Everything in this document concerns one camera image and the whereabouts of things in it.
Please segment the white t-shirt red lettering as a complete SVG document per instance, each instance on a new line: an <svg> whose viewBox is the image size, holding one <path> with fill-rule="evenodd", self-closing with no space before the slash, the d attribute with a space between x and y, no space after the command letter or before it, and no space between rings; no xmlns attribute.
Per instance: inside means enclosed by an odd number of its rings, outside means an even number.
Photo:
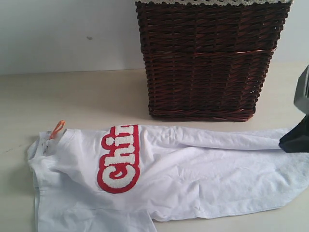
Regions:
<svg viewBox="0 0 309 232"><path fill-rule="evenodd" d="M285 129L218 132L125 125L41 132L28 149L38 232L154 232L153 221L287 205L309 185Z"/></svg>

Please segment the dark brown wicker basket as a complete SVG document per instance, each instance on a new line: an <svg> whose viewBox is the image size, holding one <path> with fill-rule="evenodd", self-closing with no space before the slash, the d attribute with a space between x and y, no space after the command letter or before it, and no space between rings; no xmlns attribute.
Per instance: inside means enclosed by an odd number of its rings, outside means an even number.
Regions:
<svg viewBox="0 0 309 232"><path fill-rule="evenodd" d="M291 3L135 6L152 117L243 122L254 115Z"/></svg>

